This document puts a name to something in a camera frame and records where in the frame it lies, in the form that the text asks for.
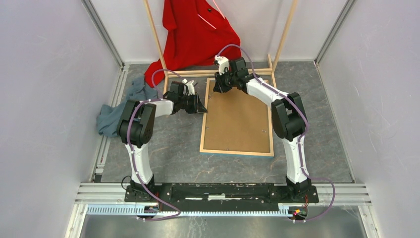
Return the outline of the blue picture frame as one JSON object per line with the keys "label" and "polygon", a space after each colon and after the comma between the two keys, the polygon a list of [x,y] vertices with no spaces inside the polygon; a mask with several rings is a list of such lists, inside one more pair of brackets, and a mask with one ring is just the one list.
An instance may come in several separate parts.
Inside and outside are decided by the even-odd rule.
{"label": "blue picture frame", "polygon": [[236,88],[213,91],[215,80],[207,79],[200,152],[238,156],[274,156],[271,111],[256,97]]}

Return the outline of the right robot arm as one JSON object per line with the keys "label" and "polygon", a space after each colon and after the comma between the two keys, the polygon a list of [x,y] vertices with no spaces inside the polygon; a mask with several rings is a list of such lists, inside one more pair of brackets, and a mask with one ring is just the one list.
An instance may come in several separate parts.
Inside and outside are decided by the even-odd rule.
{"label": "right robot arm", "polygon": [[292,202],[301,201],[312,185],[305,161],[308,120],[301,96],[280,91],[258,75],[250,74],[243,58],[229,60],[215,56],[214,63],[218,67],[215,92],[226,93],[237,88],[270,107],[272,128],[282,140],[286,155],[286,196]]}

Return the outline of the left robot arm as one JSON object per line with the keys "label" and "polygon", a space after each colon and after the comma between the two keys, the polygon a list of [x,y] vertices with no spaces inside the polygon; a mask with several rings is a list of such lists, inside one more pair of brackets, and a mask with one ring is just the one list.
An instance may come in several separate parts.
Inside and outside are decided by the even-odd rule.
{"label": "left robot arm", "polygon": [[197,84],[195,80],[173,81],[162,98],[128,100],[125,104],[117,125],[117,135],[130,156],[132,175],[129,188],[144,202],[152,201],[156,195],[148,153],[155,119],[180,110],[188,114],[206,113],[207,109],[196,92]]}

